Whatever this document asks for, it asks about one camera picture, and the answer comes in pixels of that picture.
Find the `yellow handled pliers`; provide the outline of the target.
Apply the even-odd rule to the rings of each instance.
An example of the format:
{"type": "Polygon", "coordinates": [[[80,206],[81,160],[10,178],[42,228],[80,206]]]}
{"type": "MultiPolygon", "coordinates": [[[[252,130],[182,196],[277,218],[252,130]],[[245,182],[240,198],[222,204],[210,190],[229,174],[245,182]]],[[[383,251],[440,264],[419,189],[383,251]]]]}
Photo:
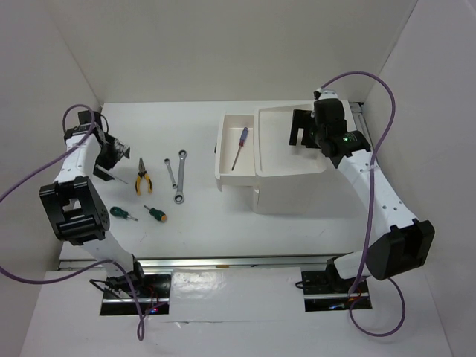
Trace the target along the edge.
{"type": "Polygon", "coordinates": [[[149,174],[146,170],[144,160],[142,158],[139,158],[138,162],[138,174],[137,178],[135,180],[135,192],[138,196],[141,195],[141,182],[145,181],[147,183],[147,192],[148,194],[151,194],[153,192],[153,186],[152,186],[152,181],[149,177],[149,174]]]}

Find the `purple handled screwdriver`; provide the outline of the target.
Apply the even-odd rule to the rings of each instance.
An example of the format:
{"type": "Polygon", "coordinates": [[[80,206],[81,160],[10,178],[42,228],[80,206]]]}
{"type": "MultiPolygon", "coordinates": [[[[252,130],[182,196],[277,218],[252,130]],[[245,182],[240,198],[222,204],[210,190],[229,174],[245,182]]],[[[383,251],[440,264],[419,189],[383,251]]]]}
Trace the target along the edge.
{"type": "Polygon", "coordinates": [[[244,146],[245,142],[246,142],[246,139],[248,137],[248,127],[244,127],[242,132],[241,132],[241,135],[239,137],[239,143],[238,143],[238,149],[237,149],[237,153],[235,155],[235,158],[234,158],[234,162],[232,164],[232,167],[231,167],[231,170],[234,171],[236,165],[237,165],[237,160],[239,158],[239,154],[242,150],[242,147],[244,146]]]}

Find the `white top drawer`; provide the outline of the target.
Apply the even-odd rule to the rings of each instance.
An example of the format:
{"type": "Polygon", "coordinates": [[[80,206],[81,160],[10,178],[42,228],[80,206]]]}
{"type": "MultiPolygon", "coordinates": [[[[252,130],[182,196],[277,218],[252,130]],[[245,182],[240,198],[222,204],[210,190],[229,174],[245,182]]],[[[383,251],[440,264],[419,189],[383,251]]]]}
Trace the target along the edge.
{"type": "Polygon", "coordinates": [[[224,186],[253,187],[257,184],[254,160],[254,116],[224,114],[219,122],[215,153],[214,175],[219,191],[224,186]],[[244,127],[248,127],[248,137],[231,170],[238,149],[239,137],[244,127]]]}

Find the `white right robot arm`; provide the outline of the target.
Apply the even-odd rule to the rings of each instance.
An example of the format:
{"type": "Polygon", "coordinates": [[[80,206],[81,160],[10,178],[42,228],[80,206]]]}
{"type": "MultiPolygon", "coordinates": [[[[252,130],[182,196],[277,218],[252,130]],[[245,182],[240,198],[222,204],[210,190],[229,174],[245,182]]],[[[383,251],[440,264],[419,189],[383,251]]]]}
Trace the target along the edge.
{"type": "Polygon", "coordinates": [[[398,197],[364,134],[348,128],[339,99],[318,99],[312,109],[293,111],[289,145],[296,144],[319,149],[371,215],[364,248],[328,261],[324,275],[328,289],[339,292],[366,277],[386,280],[425,264],[434,226],[419,220],[398,197]]]}

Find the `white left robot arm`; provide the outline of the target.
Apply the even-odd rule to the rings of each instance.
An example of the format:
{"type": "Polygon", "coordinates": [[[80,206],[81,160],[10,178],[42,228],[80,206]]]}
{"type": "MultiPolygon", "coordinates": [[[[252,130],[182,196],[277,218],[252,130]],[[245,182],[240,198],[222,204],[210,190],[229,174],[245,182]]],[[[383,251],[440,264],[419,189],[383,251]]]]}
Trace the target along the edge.
{"type": "Polygon", "coordinates": [[[137,297],[147,287],[144,270],[114,238],[109,211],[91,180],[111,181],[109,171],[130,157],[130,148],[104,131],[100,113],[85,109],[78,119],[78,126],[64,131],[68,154],[61,170],[53,183],[40,188],[39,197],[57,239],[102,261],[110,289],[137,297]]]}

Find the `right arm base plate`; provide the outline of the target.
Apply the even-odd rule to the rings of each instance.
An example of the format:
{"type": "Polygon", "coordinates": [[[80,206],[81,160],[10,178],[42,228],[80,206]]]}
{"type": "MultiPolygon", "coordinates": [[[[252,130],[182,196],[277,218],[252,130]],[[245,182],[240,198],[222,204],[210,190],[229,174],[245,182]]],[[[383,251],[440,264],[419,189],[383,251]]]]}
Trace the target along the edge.
{"type": "Polygon", "coordinates": [[[352,280],[333,280],[325,271],[302,271],[295,287],[303,292],[306,312],[330,312],[354,309],[372,309],[368,285],[363,282],[351,294],[352,280]]]}

